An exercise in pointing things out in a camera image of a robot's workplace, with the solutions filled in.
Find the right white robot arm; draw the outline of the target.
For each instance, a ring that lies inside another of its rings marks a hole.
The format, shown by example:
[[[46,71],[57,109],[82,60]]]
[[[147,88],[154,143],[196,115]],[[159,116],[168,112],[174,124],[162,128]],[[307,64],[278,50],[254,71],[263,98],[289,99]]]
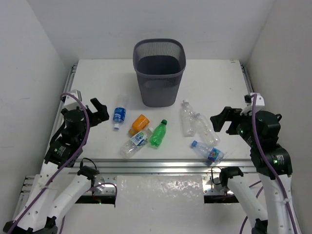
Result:
[[[289,153],[278,144],[281,114],[248,111],[225,107],[210,118],[213,128],[220,132],[225,122],[226,131],[239,135],[250,146],[250,156],[262,183],[266,207],[263,208],[245,181],[241,169],[231,166],[221,169],[220,184],[229,189],[245,211],[253,234],[299,234],[299,223],[293,208],[291,183],[292,163]]]

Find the clear crushed plastic bottle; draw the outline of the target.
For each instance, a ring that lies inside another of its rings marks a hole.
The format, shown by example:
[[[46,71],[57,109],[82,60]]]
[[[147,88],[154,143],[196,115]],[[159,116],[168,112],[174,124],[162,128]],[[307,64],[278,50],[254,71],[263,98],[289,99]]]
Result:
[[[219,144],[220,138],[214,132],[213,127],[207,118],[197,113],[194,115],[195,128],[199,134],[201,140],[211,147],[215,147]]]

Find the clear bottle blue label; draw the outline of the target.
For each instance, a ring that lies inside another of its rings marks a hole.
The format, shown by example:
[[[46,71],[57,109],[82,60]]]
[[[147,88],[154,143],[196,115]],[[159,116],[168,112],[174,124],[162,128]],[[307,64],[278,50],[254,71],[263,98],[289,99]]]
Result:
[[[117,97],[116,107],[114,109],[113,114],[113,124],[115,131],[118,131],[125,121],[127,104],[128,104],[127,95],[119,95]]]

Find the clear bottle colourful label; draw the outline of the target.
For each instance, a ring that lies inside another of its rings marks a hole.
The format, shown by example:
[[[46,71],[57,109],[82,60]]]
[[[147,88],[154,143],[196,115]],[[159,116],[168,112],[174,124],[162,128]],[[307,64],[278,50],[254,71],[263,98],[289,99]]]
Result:
[[[191,148],[201,157],[206,160],[208,166],[219,164],[225,154],[215,147],[210,147],[209,145],[193,141],[191,144]]]

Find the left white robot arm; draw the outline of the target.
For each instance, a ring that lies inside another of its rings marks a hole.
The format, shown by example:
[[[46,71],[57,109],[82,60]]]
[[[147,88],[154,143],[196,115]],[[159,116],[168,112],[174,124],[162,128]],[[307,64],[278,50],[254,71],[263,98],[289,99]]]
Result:
[[[94,113],[88,106],[82,107],[80,103],[69,108],[68,98],[65,98],[65,106],[61,110],[63,123],[50,140],[41,171],[33,182],[26,204],[14,220],[4,225],[4,233],[58,233],[59,222],[94,185],[99,171],[81,164],[70,185],[57,195],[63,176],[69,173],[82,153],[90,128],[109,119],[106,105],[101,104],[97,98],[90,102],[96,108]]]

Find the crushed clear bottle white label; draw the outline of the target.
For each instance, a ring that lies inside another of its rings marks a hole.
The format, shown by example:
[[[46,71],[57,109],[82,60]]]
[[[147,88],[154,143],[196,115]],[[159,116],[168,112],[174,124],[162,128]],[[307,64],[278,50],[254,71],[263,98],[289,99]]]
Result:
[[[124,158],[131,158],[143,146],[148,143],[149,138],[152,136],[154,129],[149,127],[141,130],[132,136],[120,149],[120,154]]]

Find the clear bottle white cap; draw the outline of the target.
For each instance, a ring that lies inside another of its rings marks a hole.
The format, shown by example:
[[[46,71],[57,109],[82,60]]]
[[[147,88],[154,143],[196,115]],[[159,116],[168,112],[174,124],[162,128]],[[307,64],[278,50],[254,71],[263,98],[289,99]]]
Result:
[[[185,137],[194,137],[196,134],[194,111],[189,101],[184,99],[180,110],[182,131]]]

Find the orange plastic bottle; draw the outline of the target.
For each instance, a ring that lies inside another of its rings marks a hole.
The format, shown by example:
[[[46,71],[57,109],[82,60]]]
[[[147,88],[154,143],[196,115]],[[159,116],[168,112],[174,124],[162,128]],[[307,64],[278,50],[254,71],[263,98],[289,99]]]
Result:
[[[146,116],[140,115],[133,122],[131,129],[128,131],[129,135],[130,136],[135,135],[136,133],[138,133],[139,131],[144,129],[149,123],[150,123],[150,121],[148,120],[148,118]]]

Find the green plastic bottle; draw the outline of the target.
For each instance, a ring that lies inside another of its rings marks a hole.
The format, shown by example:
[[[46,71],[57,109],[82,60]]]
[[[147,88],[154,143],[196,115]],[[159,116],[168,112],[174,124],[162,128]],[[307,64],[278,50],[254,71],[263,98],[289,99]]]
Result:
[[[158,148],[161,145],[162,140],[166,134],[166,126],[167,120],[163,119],[161,123],[155,128],[150,138],[150,144],[152,147]]]

